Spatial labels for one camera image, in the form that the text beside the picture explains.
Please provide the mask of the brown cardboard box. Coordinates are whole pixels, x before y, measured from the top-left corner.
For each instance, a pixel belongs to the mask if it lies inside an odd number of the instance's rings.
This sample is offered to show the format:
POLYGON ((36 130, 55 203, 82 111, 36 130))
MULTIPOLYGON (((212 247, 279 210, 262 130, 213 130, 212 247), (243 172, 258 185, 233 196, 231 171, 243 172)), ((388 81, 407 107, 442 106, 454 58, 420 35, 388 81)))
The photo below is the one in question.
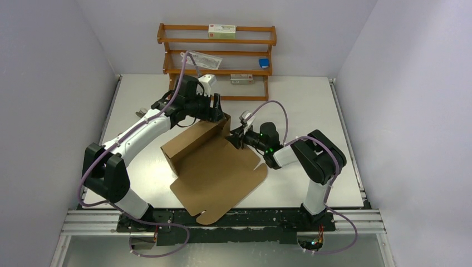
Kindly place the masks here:
POLYGON ((199 121, 162 145, 177 179, 171 191, 200 225, 210 225, 237 206, 267 177, 268 167, 251 149, 236 149, 231 116, 199 121))

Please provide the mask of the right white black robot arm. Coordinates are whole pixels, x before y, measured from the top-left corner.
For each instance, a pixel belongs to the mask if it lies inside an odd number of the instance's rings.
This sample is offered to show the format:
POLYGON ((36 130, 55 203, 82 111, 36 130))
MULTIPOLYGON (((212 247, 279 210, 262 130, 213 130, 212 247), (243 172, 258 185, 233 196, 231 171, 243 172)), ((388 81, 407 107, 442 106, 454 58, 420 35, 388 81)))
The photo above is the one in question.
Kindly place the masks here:
POLYGON ((298 137, 282 145, 274 123, 266 122, 258 132, 242 125, 225 137, 236 149, 252 147, 262 152, 266 165, 274 170, 300 163, 309 178, 306 197, 300 208, 300 222, 306 230, 314 230, 327 211, 327 198, 336 177, 346 166, 344 153, 320 130, 298 137))

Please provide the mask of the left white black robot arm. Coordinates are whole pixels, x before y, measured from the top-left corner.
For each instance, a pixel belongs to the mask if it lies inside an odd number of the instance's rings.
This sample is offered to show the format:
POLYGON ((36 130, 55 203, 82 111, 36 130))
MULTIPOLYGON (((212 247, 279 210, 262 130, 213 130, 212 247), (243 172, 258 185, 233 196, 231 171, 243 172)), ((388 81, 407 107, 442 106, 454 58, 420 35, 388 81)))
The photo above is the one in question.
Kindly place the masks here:
POLYGON ((83 160, 83 186, 132 216, 138 230, 151 229, 154 208, 131 188, 127 167, 147 145, 188 116, 221 121, 220 95, 211 93, 216 81, 211 74, 198 78, 182 75, 174 89, 164 93, 138 122, 103 145, 90 144, 83 160))

